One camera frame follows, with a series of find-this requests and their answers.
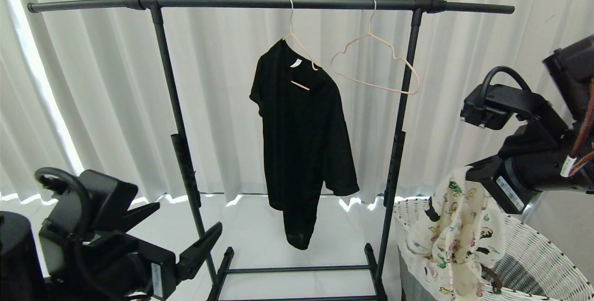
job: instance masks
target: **empty hanger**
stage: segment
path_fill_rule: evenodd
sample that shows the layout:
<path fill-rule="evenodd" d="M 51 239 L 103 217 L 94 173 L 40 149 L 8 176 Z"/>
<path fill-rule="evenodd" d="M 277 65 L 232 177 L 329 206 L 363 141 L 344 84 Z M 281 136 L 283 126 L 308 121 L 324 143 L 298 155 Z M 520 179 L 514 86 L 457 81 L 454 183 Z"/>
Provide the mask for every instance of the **empty hanger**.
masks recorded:
<path fill-rule="evenodd" d="M 297 39 L 297 37 L 295 37 L 295 34 L 293 34 L 293 12 L 295 11 L 295 8 L 293 7 L 293 0 L 289 0 L 289 1 L 291 2 L 291 20 L 289 21 L 289 31 L 290 31 L 290 33 L 288 35 L 286 35 L 286 37 L 284 37 L 283 40 L 287 40 L 287 38 L 293 37 L 293 39 L 295 39 L 295 41 L 297 41 L 297 43 L 299 44 L 299 46 L 301 46 L 301 48 L 307 53 L 307 56 L 310 57 L 311 68 L 314 69 L 314 70 L 318 70 L 318 68 L 316 68 L 316 65 L 314 64 L 314 58 L 312 58 L 310 52 L 308 52 L 307 49 L 305 49 L 305 46 L 303 46 L 299 42 L 299 39 Z"/>
<path fill-rule="evenodd" d="M 401 94 L 408 94 L 408 95 L 414 95 L 417 92 L 419 92 L 420 90 L 420 79 L 419 79 L 419 75 L 417 75 L 416 71 L 414 70 L 414 68 L 409 64 L 409 62 L 405 59 L 405 58 L 397 58 L 396 57 L 396 51 L 394 50 L 394 46 L 392 46 L 390 43 L 388 43 L 387 41 L 385 41 L 384 39 L 378 37 L 377 35 L 374 35 L 373 33 L 371 33 L 371 22 L 373 20 L 373 16 L 375 16 L 375 11 L 377 11 L 377 2 L 375 0 L 373 0 L 374 3 L 374 10 L 373 10 L 373 14 L 371 14 L 371 18 L 369 19 L 369 31 L 366 34 L 361 35 L 360 37 L 354 39 L 353 41 L 351 41 L 350 43 L 348 43 L 346 46 L 344 46 L 344 50 L 337 52 L 333 57 L 332 60 L 330 61 L 330 68 L 332 68 L 332 63 L 334 62 L 334 59 L 336 58 L 336 56 L 340 53 L 344 54 L 346 53 L 346 50 L 348 49 L 348 47 L 354 43 L 355 41 L 359 41 L 361 39 L 363 39 L 364 37 L 372 37 L 376 40 L 381 41 L 382 43 L 384 43 L 384 45 L 387 45 L 388 47 L 390 47 L 390 49 L 392 49 L 392 58 L 394 60 L 402 60 L 405 62 L 405 64 L 407 64 L 407 67 L 410 69 L 410 71 L 413 73 L 414 77 L 416 78 L 416 90 L 414 90 L 414 92 L 410 92 L 410 91 L 403 91 L 403 90 L 397 90 L 397 89 L 391 89 L 391 88 L 386 88 L 386 87 L 380 87 L 379 85 L 375 85 L 375 84 L 371 84 L 371 83 L 367 83 L 367 82 L 363 82 L 363 81 L 359 81 L 358 79 L 354 79 L 354 78 L 350 78 L 344 74 L 341 74 L 337 71 L 335 71 L 333 69 L 333 72 L 336 75 L 340 75 L 342 77 L 348 78 L 352 81 L 355 81 L 357 83 L 362 83 L 365 85 L 369 85 L 370 87 L 374 87 L 374 88 L 379 88 L 379 89 L 384 89 L 384 90 L 388 90 L 388 91 L 393 91 L 393 92 L 400 92 Z"/>

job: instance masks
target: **patterned cloth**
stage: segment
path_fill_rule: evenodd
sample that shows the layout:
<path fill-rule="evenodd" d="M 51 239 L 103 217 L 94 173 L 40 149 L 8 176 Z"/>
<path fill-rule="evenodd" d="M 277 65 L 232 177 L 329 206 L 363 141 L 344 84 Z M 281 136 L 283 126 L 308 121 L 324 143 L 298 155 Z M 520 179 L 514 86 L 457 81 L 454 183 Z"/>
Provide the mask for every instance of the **patterned cloth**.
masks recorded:
<path fill-rule="evenodd" d="M 503 214 L 483 185 L 466 181 L 469 168 L 441 181 L 407 237 L 407 250 L 426 258 L 427 279 L 452 300 L 478 300 L 481 264 L 505 254 Z"/>

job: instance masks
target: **clothing rack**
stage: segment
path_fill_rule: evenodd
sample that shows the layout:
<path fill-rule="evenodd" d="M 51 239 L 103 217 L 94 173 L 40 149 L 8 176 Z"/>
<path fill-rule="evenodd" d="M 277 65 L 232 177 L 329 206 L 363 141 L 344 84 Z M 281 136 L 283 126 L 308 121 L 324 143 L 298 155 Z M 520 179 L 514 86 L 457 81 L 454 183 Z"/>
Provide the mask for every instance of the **clothing rack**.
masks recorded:
<path fill-rule="evenodd" d="M 373 0 L 292 0 L 295 9 L 342 9 L 342 10 L 374 10 Z M 456 3 L 445 0 L 375 0 L 377 10 L 398 10 L 412 11 L 410 22 L 410 37 L 407 50 L 407 61 L 412 65 L 414 61 L 414 52 L 416 50 L 417 38 L 421 18 L 424 13 L 439 13 L 443 11 L 457 12 L 482 12 L 482 13 L 505 13 L 514 12 L 513 6 L 488 5 L 479 3 Z M 200 237 L 204 236 L 204 224 L 200 216 L 200 194 L 196 185 L 194 176 L 194 167 L 190 156 L 187 136 L 182 117 L 180 99 L 174 81 L 174 71 L 171 66 L 171 59 L 165 38 L 165 29 L 163 28 L 163 7 L 243 7 L 243 8 L 269 8 L 269 9 L 291 9 L 289 0 L 77 0 L 60 1 L 51 3 L 28 3 L 27 8 L 30 12 L 63 11 L 78 9 L 98 9 L 111 7 L 125 7 L 135 10 L 150 10 L 155 25 L 155 33 L 161 52 L 163 70 L 169 90 L 169 98 L 174 111 L 175 124 L 178 132 L 171 136 L 174 150 L 180 166 L 180 171 L 184 181 L 184 187 L 187 193 L 192 215 L 196 229 Z M 405 68 L 401 90 L 408 90 L 410 85 L 411 71 Z M 363 300 L 387 300 L 386 291 L 382 283 L 382 271 L 384 261 L 386 260 L 386 249 L 388 245 L 388 234 L 390 232 L 390 223 L 392 222 L 392 212 L 396 185 L 402 160 L 402 152 L 405 144 L 405 135 L 402 126 L 405 119 L 405 110 L 407 108 L 407 94 L 400 95 L 398 114 L 396 117 L 396 126 L 394 132 L 394 141 L 392 146 L 392 156 L 390 157 L 390 167 L 388 170 L 388 180 L 386 190 L 384 191 L 384 206 L 386 214 L 384 216 L 384 226 L 380 242 L 380 254 L 377 261 L 371 244 L 365 244 L 364 252 L 367 257 L 367 265 L 334 265 L 322 267 L 280 267 L 264 269 L 230 269 L 233 259 L 233 248 L 229 247 L 225 251 L 223 261 L 216 271 L 212 256 L 208 256 L 206 265 L 210 278 L 213 282 L 208 301 L 219 301 L 219 295 L 223 289 L 225 278 L 229 274 L 249 274 L 249 273 L 282 273 L 282 272 L 310 272 L 310 271 L 347 271 L 347 270 L 369 270 L 371 279 L 375 288 L 374 295 L 355 295 L 339 297 L 294 297 L 286 299 L 267 299 L 268 301 L 363 301 Z"/>

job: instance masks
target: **black shirt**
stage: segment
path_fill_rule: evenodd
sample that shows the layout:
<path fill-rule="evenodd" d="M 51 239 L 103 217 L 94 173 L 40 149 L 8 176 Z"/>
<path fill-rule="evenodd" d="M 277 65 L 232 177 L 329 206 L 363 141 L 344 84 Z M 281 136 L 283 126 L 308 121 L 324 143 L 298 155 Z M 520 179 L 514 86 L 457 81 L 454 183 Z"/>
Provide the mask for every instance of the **black shirt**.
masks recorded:
<path fill-rule="evenodd" d="M 250 99 L 262 117 L 266 184 L 276 210 L 304 195 L 319 197 L 323 181 L 338 196 L 359 191 L 340 92 L 317 68 L 282 39 L 258 61 Z"/>

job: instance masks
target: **white wicker basket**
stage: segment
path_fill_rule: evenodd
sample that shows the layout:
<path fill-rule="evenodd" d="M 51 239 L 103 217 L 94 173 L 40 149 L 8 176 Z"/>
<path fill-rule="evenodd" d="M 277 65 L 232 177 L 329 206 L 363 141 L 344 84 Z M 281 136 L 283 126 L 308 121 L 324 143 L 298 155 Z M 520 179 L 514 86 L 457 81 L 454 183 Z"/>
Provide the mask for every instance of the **white wicker basket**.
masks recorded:
<path fill-rule="evenodd" d="M 396 202 L 394 205 L 401 261 L 403 260 L 407 265 L 400 269 L 402 271 L 408 268 L 409 273 L 416 278 L 414 283 L 424 288 L 425 295 L 417 296 L 416 299 L 426 301 L 432 296 L 438 301 L 451 301 L 451 297 L 442 295 L 436 288 L 432 288 L 429 280 L 425 278 L 424 259 L 413 256 L 406 250 L 406 237 L 410 225 L 418 218 L 425 200 L 424 198 L 408 199 Z M 511 216 L 505 217 L 505 233 L 507 252 L 504 259 L 509 259 L 507 263 L 515 264 L 499 265 L 504 261 L 502 259 L 496 265 L 495 271 L 504 282 L 503 292 L 500 295 L 493 294 L 492 287 L 485 285 L 482 299 L 493 301 L 594 300 L 592 284 L 551 241 Z M 407 295 L 407 301 L 414 301 L 414 299 L 410 299 Z"/>

